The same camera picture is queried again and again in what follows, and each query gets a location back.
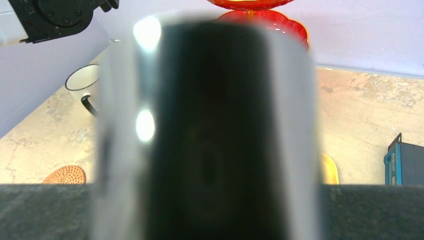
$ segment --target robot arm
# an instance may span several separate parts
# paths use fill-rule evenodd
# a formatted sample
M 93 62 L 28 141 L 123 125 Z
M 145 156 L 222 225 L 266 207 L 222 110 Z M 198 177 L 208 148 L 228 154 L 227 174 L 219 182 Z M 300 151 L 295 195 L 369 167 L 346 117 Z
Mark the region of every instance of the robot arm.
M 106 13 L 119 0 L 0 0 L 0 47 L 78 34 L 97 7 Z

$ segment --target white mug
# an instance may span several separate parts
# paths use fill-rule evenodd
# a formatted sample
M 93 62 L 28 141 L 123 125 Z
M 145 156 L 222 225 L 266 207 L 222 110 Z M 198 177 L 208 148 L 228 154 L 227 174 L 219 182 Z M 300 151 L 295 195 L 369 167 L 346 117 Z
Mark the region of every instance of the white mug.
M 65 88 L 93 115 L 97 115 L 97 82 L 100 66 L 90 64 L 74 71 L 65 82 Z

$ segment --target mug rim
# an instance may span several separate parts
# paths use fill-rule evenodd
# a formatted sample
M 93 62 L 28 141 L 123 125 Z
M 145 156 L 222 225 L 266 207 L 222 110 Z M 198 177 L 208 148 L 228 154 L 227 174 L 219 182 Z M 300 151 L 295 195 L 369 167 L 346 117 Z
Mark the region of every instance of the mug rim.
M 73 73 L 71 73 L 71 74 L 67 77 L 67 79 L 66 79 L 66 81 L 65 81 L 65 88 L 66 88 L 67 90 L 69 90 L 69 91 L 80 91 L 80 90 L 86 89 L 86 88 L 88 88 L 88 87 L 92 86 L 93 84 L 97 83 L 97 81 L 99 80 L 99 78 L 97 78 L 97 79 L 96 79 L 94 82 L 92 82 L 91 84 L 89 84 L 89 85 L 87 85 L 87 86 L 85 86 L 85 87 L 79 88 L 79 89 L 70 89 L 70 88 L 67 86 L 67 83 L 68 83 L 69 79 L 72 77 L 72 75 L 74 75 L 74 74 L 75 74 L 76 72 L 78 72 L 79 70 L 84 69 L 84 68 L 89 67 L 89 66 L 99 66 L 99 67 L 100 67 L 100 64 L 98 64 L 98 63 L 88 64 L 88 65 L 82 66 L 82 67 L 78 68 L 77 70 L 73 71 Z

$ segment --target blurry silver object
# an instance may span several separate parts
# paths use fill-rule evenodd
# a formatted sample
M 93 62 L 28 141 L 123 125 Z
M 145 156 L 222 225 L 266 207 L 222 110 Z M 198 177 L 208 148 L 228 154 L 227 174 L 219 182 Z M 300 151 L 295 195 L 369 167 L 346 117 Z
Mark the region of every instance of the blurry silver object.
M 65 82 L 65 88 L 94 116 L 97 115 L 98 64 L 90 64 L 74 71 Z
M 150 16 L 101 68 L 92 239 L 326 239 L 313 63 L 295 40 Z

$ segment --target black handle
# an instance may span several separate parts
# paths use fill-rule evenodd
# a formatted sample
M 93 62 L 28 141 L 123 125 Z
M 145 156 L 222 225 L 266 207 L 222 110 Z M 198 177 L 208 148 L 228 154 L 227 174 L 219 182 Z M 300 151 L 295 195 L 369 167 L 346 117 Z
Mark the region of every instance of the black handle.
M 89 97 L 91 97 L 89 94 L 81 97 L 81 103 L 94 117 L 96 117 L 97 116 L 97 110 L 90 103 Z

